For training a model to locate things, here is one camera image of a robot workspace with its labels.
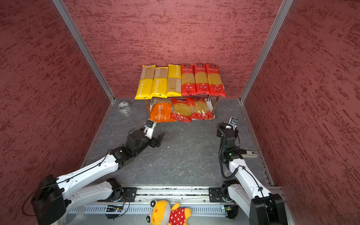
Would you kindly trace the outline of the orange macaroni bag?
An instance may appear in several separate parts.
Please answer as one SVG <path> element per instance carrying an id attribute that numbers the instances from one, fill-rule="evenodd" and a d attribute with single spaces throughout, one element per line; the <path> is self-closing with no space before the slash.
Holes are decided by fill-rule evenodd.
<path id="1" fill-rule="evenodd" d="M 150 120 L 156 123 L 175 122 L 171 117 L 172 101 L 170 98 L 154 98 Z"/>

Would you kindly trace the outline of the red macaroni bag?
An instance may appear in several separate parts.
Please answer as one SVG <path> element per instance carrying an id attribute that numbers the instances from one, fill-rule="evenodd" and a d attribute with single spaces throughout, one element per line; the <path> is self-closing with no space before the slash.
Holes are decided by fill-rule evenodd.
<path id="1" fill-rule="evenodd" d="M 189 103 L 192 114 L 190 116 L 193 120 L 212 120 L 214 119 L 211 111 L 209 110 L 206 101 L 203 98 L 190 98 L 187 97 L 186 101 Z"/>

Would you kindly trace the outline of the yellow spaghetti bag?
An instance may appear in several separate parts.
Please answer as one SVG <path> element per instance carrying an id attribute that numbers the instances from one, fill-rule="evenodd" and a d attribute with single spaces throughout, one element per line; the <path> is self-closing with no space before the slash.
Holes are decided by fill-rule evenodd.
<path id="1" fill-rule="evenodd" d="M 168 65 L 168 79 L 167 79 L 167 97 L 181 97 L 182 96 L 182 79 L 181 66 Z"/>
<path id="2" fill-rule="evenodd" d="M 169 67 L 156 67 L 151 89 L 151 98 L 167 98 Z"/>
<path id="3" fill-rule="evenodd" d="M 151 99 L 155 65 L 143 65 L 135 100 Z"/>

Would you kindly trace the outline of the red spaghetti bag front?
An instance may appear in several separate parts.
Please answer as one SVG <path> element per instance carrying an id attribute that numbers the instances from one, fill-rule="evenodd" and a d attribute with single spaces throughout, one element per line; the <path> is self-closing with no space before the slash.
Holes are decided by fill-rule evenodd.
<path id="1" fill-rule="evenodd" d="M 225 87 L 221 80 L 220 72 L 217 65 L 205 64 L 210 94 L 212 96 L 226 97 Z"/>

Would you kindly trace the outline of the red spaghetti bag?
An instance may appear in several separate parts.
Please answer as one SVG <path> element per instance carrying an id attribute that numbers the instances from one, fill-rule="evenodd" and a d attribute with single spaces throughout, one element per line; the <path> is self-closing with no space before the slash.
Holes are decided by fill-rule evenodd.
<path id="1" fill-rule="evenodd" d="M 225 87 L 221 80 L 220 72 L 217 65 L 205 64 L 210 94 L 212 96 L 226 97 Z"/>
<path id="2" fill-rule="evenodd" d="M 181 64 L 181 95 L 195 96 L 197 94 L 194 66 Z"/>
<path id="3" fill-rule="evenodd" d="M 197 94 L 210 95 L 210 86 L 205 65 L 195 63 L 194 71 Z"/>

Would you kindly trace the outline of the red spaghetti bag back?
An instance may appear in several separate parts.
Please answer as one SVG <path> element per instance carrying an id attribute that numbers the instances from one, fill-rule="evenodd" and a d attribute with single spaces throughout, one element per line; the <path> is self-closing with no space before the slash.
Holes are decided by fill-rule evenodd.
<path id="1" fill-rule="evenodd" d="M 205 65 L 195 63 L 194 71 L 197 94 L 210 95 L 210 86 Z"/>

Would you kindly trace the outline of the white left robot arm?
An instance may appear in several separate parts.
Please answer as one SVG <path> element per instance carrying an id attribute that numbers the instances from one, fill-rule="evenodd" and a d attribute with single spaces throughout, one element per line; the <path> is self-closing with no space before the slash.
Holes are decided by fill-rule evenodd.
<path id="1" fill-rule="evenodd" d="M 113 178 L 103 184 L 90 183 L 127 166 L 147 147 L 160 147 L 164 134 L 152 136 L 150 128 L 142 128 L 128 134 L 120 147 L 109 150 L 100 160 L 77 171 L 55 178 L 52 174 L 39 183 L 31 197 L 31 204 L 38 224 L 51 225 L 67 212 L 85 204 L 118 198 L 121 184 Z"/>

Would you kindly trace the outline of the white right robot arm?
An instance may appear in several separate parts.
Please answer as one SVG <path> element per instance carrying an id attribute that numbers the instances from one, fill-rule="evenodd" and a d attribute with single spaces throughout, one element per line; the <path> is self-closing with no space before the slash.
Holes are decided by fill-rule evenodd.
<path id="1" fill-rule="evenodd" d="M 220 171 L 227 180 L 222 186 L 223 198 L 234 201 L 251 225 L 287 225 L 284 200 L 256 178 L 244 160 L 244 150 L 236 146 L 237 128 L 233 124 L 219 123 L 217 137 L 220 138 Z"/>

